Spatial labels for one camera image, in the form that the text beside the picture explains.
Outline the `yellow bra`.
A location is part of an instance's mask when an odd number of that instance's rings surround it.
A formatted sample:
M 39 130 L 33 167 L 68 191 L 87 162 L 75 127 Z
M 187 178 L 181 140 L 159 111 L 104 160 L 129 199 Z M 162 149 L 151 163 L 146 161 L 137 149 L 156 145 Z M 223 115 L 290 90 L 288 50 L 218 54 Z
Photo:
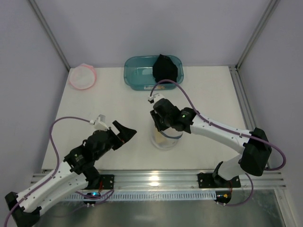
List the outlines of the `yellow bra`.
M 167 142 L 167 138 L 161 134 L 161 131 L 159 132 L 156 128 L 153 131 L 153 137 L 154 141 L 157 144 L 163 144 Z

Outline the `blue-rimmed mesh laundry bag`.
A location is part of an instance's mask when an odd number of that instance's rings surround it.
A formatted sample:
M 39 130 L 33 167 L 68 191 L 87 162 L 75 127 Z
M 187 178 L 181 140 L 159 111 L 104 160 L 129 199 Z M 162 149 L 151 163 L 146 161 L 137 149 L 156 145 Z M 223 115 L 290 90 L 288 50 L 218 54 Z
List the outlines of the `blue-rimmed mesh laundry bag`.
M 155 126 L 152 126 L 150 139 L 152 144 L 162 150 L 172 149 L 177 145 L 178 141 L 183 136 L 183 132 L 177 131 L 173 128 L 168 128 L 164 131 L 158 131 Z

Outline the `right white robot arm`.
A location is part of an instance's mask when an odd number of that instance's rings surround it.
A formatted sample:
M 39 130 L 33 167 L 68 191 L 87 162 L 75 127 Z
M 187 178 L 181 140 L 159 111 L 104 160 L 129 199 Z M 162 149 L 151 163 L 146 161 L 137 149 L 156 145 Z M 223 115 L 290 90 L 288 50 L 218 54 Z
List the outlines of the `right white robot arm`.
M 148 101 L 153 105 L 150 114 L 158 131 L 172 128 L 175 131 L 204 136 L 238 153 L 236 157 L 221 161 L 216 166 L 212 173 L 216 186 L 225 187 L 231 179 L 244 173 L 263 175 L 272 149 L 267 145 L 268 139 L 262 129 L 239 130 L 213 122 L 199 116 L 192 108 L 179 110 L 160 94 L 149 97 Z

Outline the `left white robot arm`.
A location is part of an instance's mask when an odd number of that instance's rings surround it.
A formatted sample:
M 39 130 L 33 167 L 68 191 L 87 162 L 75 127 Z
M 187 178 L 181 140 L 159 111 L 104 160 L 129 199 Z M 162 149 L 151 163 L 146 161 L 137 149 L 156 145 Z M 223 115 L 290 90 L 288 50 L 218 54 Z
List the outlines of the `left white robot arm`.
M 81 145 L 72 149 L 48 175 L 22 192 L 10 192 L 5 196 L 9 208 L 4 226 L 13 218 L 18 227 L 32 227 L 40 217 L 61 199 L 78 190 L 97 189 L 102 175 L 94 164 L 109 150 L 117 150 L 137 133 L 136 130 L 113 121 L 119 133 L 115 134 L 103 121 L 86 120 L 94 132 Z

